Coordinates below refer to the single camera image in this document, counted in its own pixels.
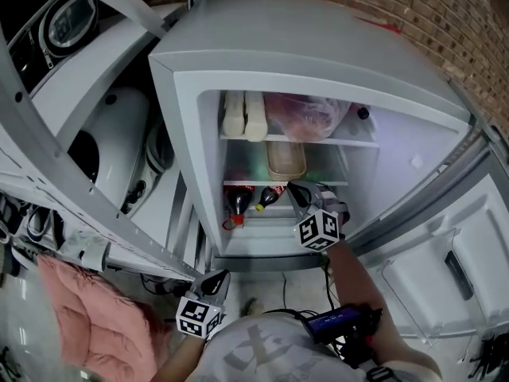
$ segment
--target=pink cloth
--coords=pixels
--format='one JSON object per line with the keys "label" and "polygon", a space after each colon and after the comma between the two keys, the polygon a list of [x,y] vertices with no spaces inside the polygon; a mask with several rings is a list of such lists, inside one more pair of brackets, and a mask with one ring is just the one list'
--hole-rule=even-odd
{"label": "pink cloth", "polygon": [[37,262],[58,321],[62,360],[109,381],[149,381],[166,359],[170,327],[98,275],[44,255]]}

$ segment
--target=white floor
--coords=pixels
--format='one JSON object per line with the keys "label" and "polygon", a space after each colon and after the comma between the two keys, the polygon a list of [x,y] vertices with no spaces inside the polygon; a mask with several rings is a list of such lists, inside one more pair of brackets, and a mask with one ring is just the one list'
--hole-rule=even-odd
{"label": "white floor", "polygon": [[[295,310],[330,310],[324,272],[321,269],[287,272],[286,305]],[[128,297],[149,303],[163,318],[173,318],[177,301],[169,296],[154,296],[143,289],[138,275],[108,271],[105,275]],[[228,292],[227,317],[224,324],[239,317],[239,309],[249,298],[257,298],[264,310],[283,307],[283,275],[234,275]],[[180,339],[175,333],[174,340]],[[444,380],[464,382],[472,370],[469,358],[476,354],[477,340],[470,337],[440,340],[423,345],[408,340],[410,346],[428,353],[439,364]],[[85,371],[63,365],[56,320],[37,274],[23,271],[20,278],[8,277],[0,288],[0,346],[8,345],[25,374],[25,380],[75,381],[82,376],[93,379]]]}

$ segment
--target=brick wall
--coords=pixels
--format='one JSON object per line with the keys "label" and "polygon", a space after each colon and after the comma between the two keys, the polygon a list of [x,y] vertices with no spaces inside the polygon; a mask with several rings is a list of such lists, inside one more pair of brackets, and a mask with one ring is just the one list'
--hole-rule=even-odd
{"label": "brick wall", "polygon": [[[156,5],[185,0],[146,0]],[[509,0],[328,0],[395,25],[509,137]]]}

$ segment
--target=plastic bag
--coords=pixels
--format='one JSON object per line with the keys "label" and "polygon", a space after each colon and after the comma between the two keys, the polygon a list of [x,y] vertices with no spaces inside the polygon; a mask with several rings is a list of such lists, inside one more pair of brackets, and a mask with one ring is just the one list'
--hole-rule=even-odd
{"label": "plastic bag", "polygon": [[320,96],[265,92],[267,117],[292,142],[327,138],[347,114],[350,102]]}

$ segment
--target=t-shirt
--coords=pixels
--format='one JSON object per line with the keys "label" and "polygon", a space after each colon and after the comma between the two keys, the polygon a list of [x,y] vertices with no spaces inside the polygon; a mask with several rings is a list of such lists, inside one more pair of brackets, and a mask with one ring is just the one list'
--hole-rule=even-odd
{"label": "t-shirt", "polygon": [[[402,382],[440,382],[420,365],[392,361]],[[219,331],[206,345],[187,381],[362,382],[366,373],[345,364],[324,345],[315,345],[303,325],[286,314],[241,318]]]}

